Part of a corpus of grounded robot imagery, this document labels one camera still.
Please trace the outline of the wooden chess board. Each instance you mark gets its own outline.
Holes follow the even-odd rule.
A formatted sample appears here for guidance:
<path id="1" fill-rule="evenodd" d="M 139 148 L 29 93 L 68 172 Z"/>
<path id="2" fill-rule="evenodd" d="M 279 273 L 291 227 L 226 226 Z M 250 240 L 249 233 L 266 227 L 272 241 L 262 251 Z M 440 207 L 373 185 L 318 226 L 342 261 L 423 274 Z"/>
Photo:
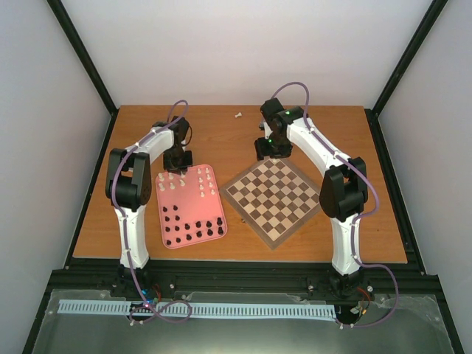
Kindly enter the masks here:
<path id="1" fill-rule="evenodd" d="M 264 159 L 221 187 L 221 195 L 271 250 L 324 216 L 320 187 L 291 160 Z"/>

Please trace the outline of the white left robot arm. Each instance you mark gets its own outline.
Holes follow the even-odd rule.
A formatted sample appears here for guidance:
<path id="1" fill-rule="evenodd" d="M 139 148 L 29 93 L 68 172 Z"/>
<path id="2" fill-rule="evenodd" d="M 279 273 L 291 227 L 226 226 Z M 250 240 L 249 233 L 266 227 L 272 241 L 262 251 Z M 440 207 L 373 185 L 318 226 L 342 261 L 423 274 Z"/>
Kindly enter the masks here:
<path id="1" fill-rule="evenodd" d="M 169 123 L 155 123 L 134 145 L 109 154 L 105 195 L 117 215 L 124 268 L 143 269 L 149 260 L 145 208 L 152 194 L 151 165 L 162 156 L 166 172 L 186 173 L 192 166 L 192 152 L 186 149 L 190 130 L 185 118 L 173 117 Z"/>

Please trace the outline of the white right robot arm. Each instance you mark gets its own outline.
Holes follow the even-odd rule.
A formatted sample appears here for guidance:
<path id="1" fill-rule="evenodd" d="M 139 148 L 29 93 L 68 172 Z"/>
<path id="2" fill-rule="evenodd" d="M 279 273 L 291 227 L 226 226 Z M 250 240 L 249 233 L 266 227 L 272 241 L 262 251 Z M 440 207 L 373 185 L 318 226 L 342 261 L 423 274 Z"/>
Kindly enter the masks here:
<path id="1" fill-rule="evenodd" d="M 286 109 L 271 98 L 260 113 L 265 136 L 254 142 L 257 160 L 288 158 L 297 146 L 313 162 L 323 177 L 319 203 L 333 230 L 332 266 L 342 276 L 357 272 L 360 217 L 368 200 L 364 160 L 338 150 L 299 106 Z"/>

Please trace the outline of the black aluminium frame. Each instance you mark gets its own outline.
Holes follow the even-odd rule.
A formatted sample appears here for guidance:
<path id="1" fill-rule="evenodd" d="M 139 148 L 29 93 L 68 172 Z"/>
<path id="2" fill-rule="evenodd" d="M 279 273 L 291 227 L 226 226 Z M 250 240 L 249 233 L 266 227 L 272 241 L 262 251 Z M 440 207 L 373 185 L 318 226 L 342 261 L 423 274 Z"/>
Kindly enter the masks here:
<path id="1" fill-rule="evenodd" d="M 383 179 L 389 194 L 390 204 L 392 205 L 403 248 L 406 251 L 408 260 L 406 264 L 391 264 L 390 267 L 394 274 L 400 277 L 400 289 L 410 294 L 416 291 L 422 294 L 438 293 L 439 310 L 445 321 L 445 329 L 451 341 L 452 349 L 455 353 L 462 353 L 462 344 L 445 300 L 439 278 L 426 273 L 426 268 L 420 255 L 409 214 L 406 210 L 398 179 L 395 175 L 394 167 L 379 123 L 379 116 L 382 110 L 385 108 L 447 3 L 447 0 L 439 0 L 433 1 L 429 5 L 374 107 L 365 110 L 364 114 L 367 119 L 377 158 L 383 173 Z M 114 131 L 119 109 L 113 103 L 63 2 L 49 1 L 48 5 L 88 76 L 91 78 L 97 93 L 105 103 L 107 111 L 111 115 L 102 149 L 96 163 L 99 167 L 105 158 L 105 149 L 108 147 L 108 143 Z M 117 262 L 105 258 L 76 258 L 73 255 L 79 233 L 85 220 L 86 211 L 89 208 L 92 192 L 97 183 L 98 175 L 99 171 L 95 170 L 88 187 L 79 220 L 75 227 L 72 244 L 69 247 L 66 261 L 63 268 L 61 270 L 54 270 L 49 278 L 43 299 L 41 300 L 38 312 L 35 316 L 35 321 L 32 324 L 31 331 L 23 349 L 24 353 L 32 353 L 33 350 L 39 347 L 38 337 L 41 328 L 46 325 L 46 306 L 52 298 L 52 292 L 54 290 L 103 290 L 114 286 L 111 276 L 117 272 Z M 168 278 L 177 279 L 180 285 L 190 290 L 202 288 L 210 292 L 216 292 L 217 290 L 223 292 L 230 290 L 246 290 L 251 279 L 261 279 L 264 289 L 276 292 L 280 290 L 282 286 L 290 284 L 291 281 L 288 278 L 290 274 L 298 274 L 300 279 L 311 280 L 316 275 L 326 275 L 328 273 L 328 266 L 325 263 L 153 260 L 150 263 L 149 272 L 153 275 L 165 275 Z"/>

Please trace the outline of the pink plastic tray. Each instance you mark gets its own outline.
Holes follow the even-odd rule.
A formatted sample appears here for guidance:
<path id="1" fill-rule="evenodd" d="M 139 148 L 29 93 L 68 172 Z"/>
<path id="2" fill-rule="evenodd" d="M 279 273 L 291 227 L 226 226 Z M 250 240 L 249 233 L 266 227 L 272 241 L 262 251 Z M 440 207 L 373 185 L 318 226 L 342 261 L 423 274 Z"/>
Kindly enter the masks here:
<path id="1" fill-rule="evenodd" d="M 207 180 L 206 168 L 209 168 L 212 179 Z M 197 173 L 197 169 L 202 170 L 202 174 Z M 222 238 L 227 233 L 227 223 L 218 191 L 218 184 L 212 167 L 208 164 L 200 164 L 189 167 L 185 177 L 172 173 L 174 179 L 169 179 L 169 172 L 159 173 L 156 177 L 156 196 L 159 205 L 159 220 L 162 231 L 163 245 L 168 249 L 179 249 L 186 246 L 193 246 L 199 243 L 208 242 Z M 204 190 L 199 190 L 198 178 L 202 177 Z M 180 185 L 180 179 L 185 181 L 185 186 Z M 208 183 L 213 183 L 215 194 L 211 195 Z M 159 189 L 159 183 L 163 183 L 165 191 Z M 170 189 L 170 183 L 174 183 L 176 188 Z M 205 192 L 205 197 L 201 197 L 201 192 Z M 178 211 L 173 211 L 173 205 L 178 206 Z M 165 227 L 169 226 L 171 231 L 166 232 Z M 180 226 L 180 231 L 175 231 L 175 226 Z M 218 234 L 218 228 L 222 227 L 223 235 Z M 213 236 L 207 235 L 207 230 L 212 229 Z M 197 231 L 202 231 L 202 237 L 197 237 Z M 187 240 L 186 235 L 192 235 L 192 240 Z"/>

